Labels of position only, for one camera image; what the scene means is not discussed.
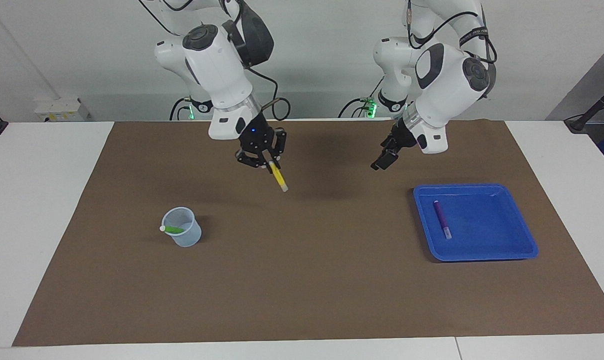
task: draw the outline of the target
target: yellow highlighter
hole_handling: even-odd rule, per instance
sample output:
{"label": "yellow highlighter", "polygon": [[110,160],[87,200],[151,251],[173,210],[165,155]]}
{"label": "yellow highlighter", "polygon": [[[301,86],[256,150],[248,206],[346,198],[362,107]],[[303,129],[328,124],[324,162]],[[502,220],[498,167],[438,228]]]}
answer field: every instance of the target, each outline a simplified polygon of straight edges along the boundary
{"label": "yellow highlighter", "polygon": [[287,183],[284,182],[284,177],[282,177],[280,169],[275,166],[275,162],[269,161],[268,166],[270,166],[270,170],[273,171],[273,176],[275,177],[275,180],[277,180],[277,184],[279,184],[279,187],[282,188],[283,192],[287,192],[289,190],[289,187],[287,186]]}

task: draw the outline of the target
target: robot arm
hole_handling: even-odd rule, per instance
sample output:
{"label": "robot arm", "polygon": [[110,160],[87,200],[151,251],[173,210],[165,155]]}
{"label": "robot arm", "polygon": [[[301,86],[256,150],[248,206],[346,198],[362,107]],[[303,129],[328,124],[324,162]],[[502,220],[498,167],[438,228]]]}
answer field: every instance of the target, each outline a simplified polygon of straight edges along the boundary
{"label": "robot arm", "polygon": [[[421,94],[395,117],[380,157],[371,164],[375,170],[393,164],[401,148],[418,144],[425,154],[446,151],[446,124],[485,96],[495,81],[495,60],[488,55],[490,41],[477,0],[408,0],[406,9],[409,37],[382,39],[375,46],[373,57],[384,71],[378,99],[389,111],[400,111],[416,85],[412,78]],[[460,36],[459,47],[437,41],[437,17],[450,22]]]}
{"label": "robot arm", "polygon": [[[235,154],[238,162],[251,167],[280,168],[286,132],[271,128],[263,107],[254,97],[245,69],[269,59],[273,38],[260,18],[244,0],[158,0],[162,15],[176,34],[155,48],[160,65],[176,73],[189,93],[204,89],[211,98],[213,119],[208,135],[215,140],[240,140]],[[229,16],[222,26],[199,25],[187,32],[184,12],[221,7]]]}

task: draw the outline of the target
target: plastic tray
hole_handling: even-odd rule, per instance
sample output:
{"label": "plastic tray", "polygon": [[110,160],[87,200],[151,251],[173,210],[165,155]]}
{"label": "plastic tray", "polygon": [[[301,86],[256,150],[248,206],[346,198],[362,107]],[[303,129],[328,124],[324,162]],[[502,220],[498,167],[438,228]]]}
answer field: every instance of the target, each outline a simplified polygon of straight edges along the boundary
{"label": "plastic tray", "polygon": [[[511,193],[500,184],[420,185],[413,191],[428,248],[442,262],[535,258],[538,246]],[[453,235],[446,239],[439,201]]]}

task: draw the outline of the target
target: electrical outlet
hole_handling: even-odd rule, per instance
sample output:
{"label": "electrical outlet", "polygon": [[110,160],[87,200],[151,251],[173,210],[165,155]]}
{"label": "electrical outlet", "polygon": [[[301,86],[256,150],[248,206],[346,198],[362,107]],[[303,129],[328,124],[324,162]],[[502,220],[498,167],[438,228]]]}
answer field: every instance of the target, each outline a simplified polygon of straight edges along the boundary
{"label": "electrical outlet", "polygon": [[42,101],[36,109],[37,117],[44,121],[90,121],[91,114],[79,98],[58,98]]}

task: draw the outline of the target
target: translucent blue cup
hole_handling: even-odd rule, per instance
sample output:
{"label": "translucent blue cup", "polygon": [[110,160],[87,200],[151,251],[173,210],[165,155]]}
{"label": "translucent blue cup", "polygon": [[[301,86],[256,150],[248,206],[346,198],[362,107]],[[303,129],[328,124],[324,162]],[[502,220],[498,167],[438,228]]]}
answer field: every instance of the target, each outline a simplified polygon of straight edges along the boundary
{"label": "translucent blue cup", "polygon": [[195,220],[193,211],[188,207],[170,209],[162,218],[162,226],[171,226],[184,230],[178,234],[164,231],[164,234],[172,237],[173,241],[182,248],[193,246],[202,237],[202,228]]}

